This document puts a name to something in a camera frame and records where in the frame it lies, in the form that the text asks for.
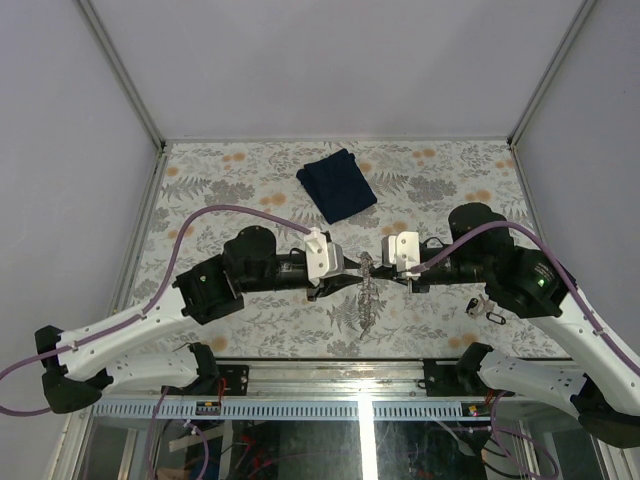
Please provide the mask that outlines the silver key black tag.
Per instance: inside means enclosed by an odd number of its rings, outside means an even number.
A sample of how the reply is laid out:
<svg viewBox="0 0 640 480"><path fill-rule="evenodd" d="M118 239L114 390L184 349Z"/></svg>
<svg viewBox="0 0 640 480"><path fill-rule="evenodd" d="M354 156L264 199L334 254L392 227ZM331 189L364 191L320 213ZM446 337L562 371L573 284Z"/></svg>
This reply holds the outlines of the silver key black tag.
<svg viewBox="0 0 640 480"><path fill-rule="evenodd" d="M493 303L483 295L473 297L466 306L465 313L471 318L485 316L493 309Z"/></svg>

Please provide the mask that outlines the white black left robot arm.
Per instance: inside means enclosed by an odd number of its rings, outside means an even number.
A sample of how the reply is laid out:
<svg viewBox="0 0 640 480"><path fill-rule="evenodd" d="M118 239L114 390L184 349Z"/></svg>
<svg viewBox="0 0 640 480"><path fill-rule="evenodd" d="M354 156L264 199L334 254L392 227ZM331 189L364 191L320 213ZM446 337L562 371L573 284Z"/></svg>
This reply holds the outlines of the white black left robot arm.
<svg viewBox="0 0 640 480"><path fill-rule="evenodd" d="M48 406L66 414L108 393L211 394L221 375L209 346L191 342L166 354L139 354L137 348L242 310L246 293L303 290L310 301L327 297L359 283L357 267L325 232L313 230L303 248L280 254L270 230L247 227L220 254L176 276L147 306L77 330L39 329L35 342Z"/></svg>

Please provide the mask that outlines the steel disc with keyrings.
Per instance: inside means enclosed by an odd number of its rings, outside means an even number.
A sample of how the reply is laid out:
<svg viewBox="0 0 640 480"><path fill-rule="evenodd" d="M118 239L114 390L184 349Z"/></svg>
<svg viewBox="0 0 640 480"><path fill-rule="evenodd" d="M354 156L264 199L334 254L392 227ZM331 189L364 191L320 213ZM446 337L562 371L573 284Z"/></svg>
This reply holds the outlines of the steel disc with keyrings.
<svg viewBox="0 0 640 480"><path fill-rule="evenodd" d="M360 339L364 340L380 318L380 302L379 290L373 278L374 262L372 257L364 251L359 256L359 262L358 272L361 280L358 285L357 308L361 328Z"/></svg>

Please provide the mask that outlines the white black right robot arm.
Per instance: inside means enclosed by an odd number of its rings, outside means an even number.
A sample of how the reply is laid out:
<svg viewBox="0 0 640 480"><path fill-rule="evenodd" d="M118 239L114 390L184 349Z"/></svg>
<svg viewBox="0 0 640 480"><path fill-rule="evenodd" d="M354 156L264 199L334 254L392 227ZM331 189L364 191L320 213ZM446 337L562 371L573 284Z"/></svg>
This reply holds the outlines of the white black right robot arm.
<svg viewBox="0 0 640 480"><path fill-rule="evenodd" d="M481 283L488 299L529 321L575 362L563 373L475 342L456 365L467 394L484 388L541 401L575 418L611 446L639 445L639 356L589 304L575 278L534 234L482 203L448 217L452 244L429 248L403 231L382 240L377 278L414 293L435 285Z"/></svg>

